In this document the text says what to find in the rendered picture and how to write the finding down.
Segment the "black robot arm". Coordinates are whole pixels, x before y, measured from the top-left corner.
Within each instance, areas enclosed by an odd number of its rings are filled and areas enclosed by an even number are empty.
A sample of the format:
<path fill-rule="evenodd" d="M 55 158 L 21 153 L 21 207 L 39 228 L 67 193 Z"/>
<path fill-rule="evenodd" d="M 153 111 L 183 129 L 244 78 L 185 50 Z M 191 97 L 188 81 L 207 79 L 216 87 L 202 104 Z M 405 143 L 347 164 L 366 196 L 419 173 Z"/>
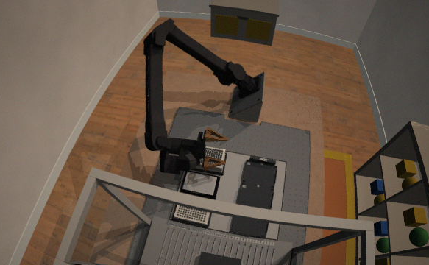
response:
<path fill-rule="evenodd" d="M 261 78 L 252 78 L 244 68 L 216 56 L 185 34 L 169 19 L 155 27 L 144 39 L 146 55 L 146 122 L 145 145 L 160 151 L 160 171 L 180 174 L 196 168 L 196 141 L 168 138 L 163 115 L 163 47 L 166 40 L 211 69 L 222 85 L 236 84 L 241 99 L 260 90 Z M 175 155 L 169 155 L 175 154 Z M 179 156 L 176 156 L 179 155 Z M 176 158 L 177 157 L 177 158 Z"/>

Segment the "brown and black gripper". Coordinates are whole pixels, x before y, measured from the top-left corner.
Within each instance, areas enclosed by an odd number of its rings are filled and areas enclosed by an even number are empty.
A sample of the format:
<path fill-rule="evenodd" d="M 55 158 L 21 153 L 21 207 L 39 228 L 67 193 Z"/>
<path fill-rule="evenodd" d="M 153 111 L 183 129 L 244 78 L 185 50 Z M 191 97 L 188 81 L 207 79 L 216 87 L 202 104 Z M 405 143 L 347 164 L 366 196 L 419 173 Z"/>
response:
<path fill-rule="evenodd" d="M 213 167 L 224 165 L 225 161 L 211 158 L 208 156 L 205 156 L 205 142 L 212 142 L 212 141 L 228 141 L 227 137 L 224 137 L 223 135 L 218 134 L 211 128 L 207 128 L 204 132 L 203 139 L 202 139 L 203 132 L 199 132 L 198 138 L 196 142 L 196 165 L 200 166 L 200 159 L 203 159 L 202 161 L 202 167 L 203 171 L 207 171 L 208 169 L 212 169 Z M 214 135 L 216 137 L 210 136 Z M 217 138 L 218 137 L 218 138 Z M 214 164 L 208 164 L 209 162 L 217 162 Z"/>

